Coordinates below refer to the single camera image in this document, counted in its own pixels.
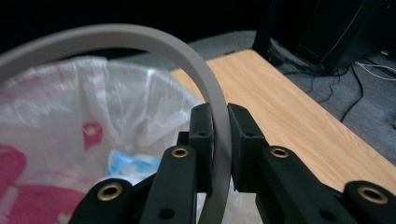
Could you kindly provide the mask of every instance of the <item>black speaker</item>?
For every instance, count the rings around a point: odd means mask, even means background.
[[[305,11],[292,10],[296,4],[306,5]],[[384,49],[396,51],[395,0],[286,2],[282,11],[292,14],[278,18],[273,38],[315,65],[336,68]]]

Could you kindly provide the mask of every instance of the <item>black cable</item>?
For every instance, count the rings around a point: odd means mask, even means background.
[[[311,86],[310,86],[309,90],[305,92],[305,94],[308,94],[309,92],[311,92],[314,89],[314,80],[315,80],[315,77],[311,77]]]
[[[326,99],[318,101],[318,104],[322,104],[322,103],[324,103],[326,101],[329,101],[330,98],[332,98],[332,95],[334,94],[334,91],[332,89],[332,85],[336,85],[336,84],[340,83],[340,81],[341,81],[341,78],[338,77],[338,80],[336,82],[333,82],[332,84],[330,84],[330,91],[331,91],[330,95]]]
[[[387,74],[388,76],[396,77],[396,73],[388,70],[387,68],[384,68],[384,67],[372,67],[372,68],[378,69],[379,71]]]
[[[289,76],[289,75],[296,75],[296,76],[299,76],[299,74],[301,74],[302,72],[300,72],[300,71],[297,71],[297,72],[285,72],[285,73],[283,73],[283,75],[285,75],[285,76]]]
[[[353,106],[355,106],[355,105],[361,100],[361,98],[362,98],[363,95],[364,95],[363,86],[361,85],[361,80],[359,79],[358,75],[356,75],[355,69],[353,68],[353,64],[350,65],[350,68],[352,69],[353,76],[356,78],[356,80],[357,80],[358,83],[359,83],[359,88],[360,88],[361,96],[360,96],[359,99],[358,99],[357,101],[355,101],[355,103],[353,103],[353,104],[349,107],[349,109],[344,113],[344,116],[341,117],[341,119],[340,119],[341,122],[344,122],[344,119],[345,119],[345,117],[347,116],[347,114],[349,113],[349,111],[353,108]]]
[[[345,70],[343,73],[341,73],[341,74],[338,73],[339,77],[345,75],[345,74],[347,73],[347,71],[349,71],[349,66],[350,66],[350,65],[348,65],[348,66],[346,67],[346,70]]]

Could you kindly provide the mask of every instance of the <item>pink print on bag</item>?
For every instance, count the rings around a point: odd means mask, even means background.
[[[20,185],[26,157],[15,147],[0,145],[0,224],[65,223],[84,193],[44,185]]]
[[[33,88],[34,86],[37,86],[42,83],[41,77],[36,72],[33,72],[33,73],[26,72],[25,74],[19,75],[14,78],[14,81],[18,85],[21,86],[21,91],[23,93],[17,94],[17,93],[11,92],[11,91],[1,90],[0,96],[11,98],[11,99],[24,99],[24,100],[39,100],[39,99],[45,99],[45,98],[51,97],[52,94],[55,94],[55,93],[61,91],[62,86],[64,84],[64,73],[62,72],[61,66],[58,63],[56,63],[55,68],[59,75],[59,80],[57,81],[57,83],[55,84],[55,86],[53,88],[51,88],[47,91],[44,91],[42,93],[39,93],[39,94],[25,93],[25,91],[23,89],[25,89],[27,87]]]
[[[102,126],[97,122],[86,123],[82,126],[82,135],[85,151],[88,151],[91,147],[102,143]]]

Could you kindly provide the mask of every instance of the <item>screw hole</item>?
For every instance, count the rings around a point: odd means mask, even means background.
[[[100,201],[110,201],[120,196],[122,185],[119,183],[110,183],[99,189],[97,197]]]
[[[255,136],[256,134],[254,134],[254,133],[247,133],[247,136],[249,136],[249,137],[253,137],[253,136]]]
[[[114,188],[114,187],[105,189],[105,191],[103,191],[103,193],[104,193],[106,196],[111,196],[112,194],[115,194],[116,192],[117,192],[117,189]]]
[[[172,155],[177,158],[183,158],[189,155],[189,151],[186,148],[178,147],[172,150]]]
[[[372,202],[372,203],[379,203],[385,204],[388,203],[388,197],[382,193],[381,191],[369,187],[359,187],[358,193],[363,197],[365,200]]]
[[[172,208],[164,208],[160,212],[160,218],[162,219],[171,219],[175,216],[175,211]]]
[[[328,210],[320,210],[319,214],[321,217],[323,217],[324,219],[330,221],[330,222],[335,222],[337,220],[337,218],[335,217],[335,215],[328,211]]]
[[[273,156],[278,157],[278,158],[287,158],[289,156],[289,152],[287,152],[285,149],[281,149],[281,148],[271,149],[271,154],[273,154]]]

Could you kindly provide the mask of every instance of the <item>plastic bag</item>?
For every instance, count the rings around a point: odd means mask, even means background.
[[[80,57],[0,89],[0,223],[66,223],[109,154],[160,158],[200,104],[167,72]]]

